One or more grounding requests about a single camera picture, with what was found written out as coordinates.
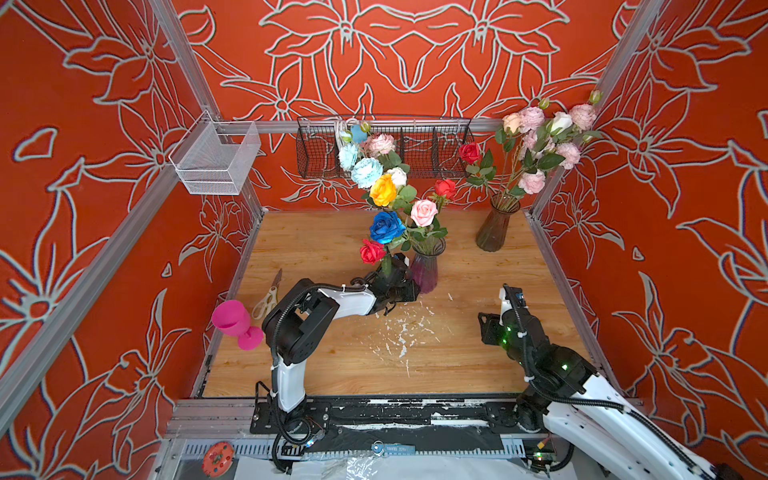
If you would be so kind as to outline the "large red rose stem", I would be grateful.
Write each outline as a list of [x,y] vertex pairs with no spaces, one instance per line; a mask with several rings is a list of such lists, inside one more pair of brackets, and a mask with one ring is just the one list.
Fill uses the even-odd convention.
[[379,275],[388,277],[393,269],[393,255],[388,247],[379,242],[364,239],[359,250],[360,258],[365,264],[375,265]]

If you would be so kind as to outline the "purple glass vase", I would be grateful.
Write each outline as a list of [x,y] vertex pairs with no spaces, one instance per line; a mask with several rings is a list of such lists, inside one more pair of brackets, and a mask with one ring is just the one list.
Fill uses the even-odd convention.
[[444,238],[429,237],[414,245],[414,258],[411,263],[413,280],[419,286],[420,294],[426,295],[435,290],[439,279],[439,256],[446,249]]

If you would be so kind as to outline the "orange yellow rose stem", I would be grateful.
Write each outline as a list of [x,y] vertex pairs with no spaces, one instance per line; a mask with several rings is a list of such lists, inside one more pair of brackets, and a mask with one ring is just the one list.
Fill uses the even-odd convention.
[[396,183],[392,174],[379,177],[365,198],[366,203],[383,212],[409,215],[417,199],[417,189],[408,182]]

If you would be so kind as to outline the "brown glass vase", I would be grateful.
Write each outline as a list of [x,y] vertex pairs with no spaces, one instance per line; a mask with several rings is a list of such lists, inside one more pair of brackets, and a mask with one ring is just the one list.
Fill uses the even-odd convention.
[[478,230],[475,242],[481,250],[496,252],[505,244],[510,218],[520,209],[520,200],[499,193],[491,198],[490,205],[491,210]]

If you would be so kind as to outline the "red rosebud stem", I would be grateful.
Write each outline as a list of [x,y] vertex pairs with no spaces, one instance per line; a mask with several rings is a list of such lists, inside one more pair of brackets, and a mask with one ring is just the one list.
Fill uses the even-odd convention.
[[456,183],[450,179],[437,180],[434,185],[434,193],[431,200],[437,205],[438,211],[441,211],[456,195]]

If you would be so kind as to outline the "pale blue flower stem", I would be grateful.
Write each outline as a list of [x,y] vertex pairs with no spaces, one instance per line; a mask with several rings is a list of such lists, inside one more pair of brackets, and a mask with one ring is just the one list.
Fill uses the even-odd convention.
[[[363,151],[363,144],[355,144],[349,127],[355,124],[340,122],[335,125],[335,140],[337,145],[337,160],[342,172],[361,189],[370,189],[374,182],[383,175],[382,165],[378,160],[369,158]],[[370,128],[363,128],[371,136]]]

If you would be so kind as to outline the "pink mottled flower stem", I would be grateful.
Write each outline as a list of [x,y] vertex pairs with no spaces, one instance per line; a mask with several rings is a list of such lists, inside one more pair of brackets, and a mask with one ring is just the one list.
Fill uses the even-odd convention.
[[363,151],[367,157],[378,160],[384,171],[399,168],[409,174],[410,166],[404,162],[397,147],[398,144],[392,135],[379,133],[367,138]]

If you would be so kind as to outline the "pink peony stem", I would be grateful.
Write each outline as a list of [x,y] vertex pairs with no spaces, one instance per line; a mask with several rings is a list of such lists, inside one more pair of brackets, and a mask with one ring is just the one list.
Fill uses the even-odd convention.
[[546,185],[546,173],[537,170],[535,173],[523,173],[517,182],[509,189],[509,195],[521,200],[526,195],[537,195]]

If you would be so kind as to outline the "pink carnation stem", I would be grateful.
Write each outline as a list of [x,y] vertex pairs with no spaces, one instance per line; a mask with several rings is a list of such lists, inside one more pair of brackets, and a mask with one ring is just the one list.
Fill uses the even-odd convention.
[[563,157],[561,166],[565,170],[573,169],[580,162],[581,151],[579,147],[572,142],[565,142],[565,143],[559,144],[555,152],[557,155],[560,155]]

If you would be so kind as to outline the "peach rose stem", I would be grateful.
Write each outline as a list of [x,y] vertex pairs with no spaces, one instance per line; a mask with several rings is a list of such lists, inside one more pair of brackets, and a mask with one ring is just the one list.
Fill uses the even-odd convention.
[[508,182],[505,187],[506,193],[516,199],[521,199],[524,194],[517,187],[519,176],[519,146],[518,139],[521,135],[522,115],[519,112],[509,114],[503,118],[502,148],[504,152],[503,171],[509,174]]

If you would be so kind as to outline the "pale pink flower stem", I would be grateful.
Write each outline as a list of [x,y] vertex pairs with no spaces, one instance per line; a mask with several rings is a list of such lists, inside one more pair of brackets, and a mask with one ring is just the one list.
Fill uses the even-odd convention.
[[517,133],[522,136],[524,148],[532,150],[538,140],[537,131],[546,122],[545,113],[541,108],[531,106],[523,108],[519,115],[521,124]]

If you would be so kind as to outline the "small pink rose stem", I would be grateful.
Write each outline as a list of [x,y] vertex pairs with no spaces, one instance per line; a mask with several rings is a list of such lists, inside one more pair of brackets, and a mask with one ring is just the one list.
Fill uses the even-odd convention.
[[436,255],[444,249],[447,229],[438,219],[438,204],[432,200],[417,200],[409,214],[408,232],[413,247],[421,254]]

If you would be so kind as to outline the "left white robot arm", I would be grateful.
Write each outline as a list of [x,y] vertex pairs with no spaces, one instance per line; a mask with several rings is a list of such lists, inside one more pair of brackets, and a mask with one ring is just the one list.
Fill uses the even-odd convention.
[[395,265],[388,274],[376,270],[346,285],[299,280],[262,323],[272,358],[270,397],[277,412],[291,414],[305,401],[306,362],[333,321],[386,315],[400,303],[417,300],[420,292],[406,265]]

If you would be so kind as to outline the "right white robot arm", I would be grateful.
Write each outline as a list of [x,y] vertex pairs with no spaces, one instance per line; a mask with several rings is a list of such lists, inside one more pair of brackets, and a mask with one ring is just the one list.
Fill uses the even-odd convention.
[[524,305],[505,301],[501,313],[480,313],[478,323],[483,343],[501,347],[523,369],[521,427],[548,430],[619,478],[739,478],[657,427],[580,354],[551,343]]

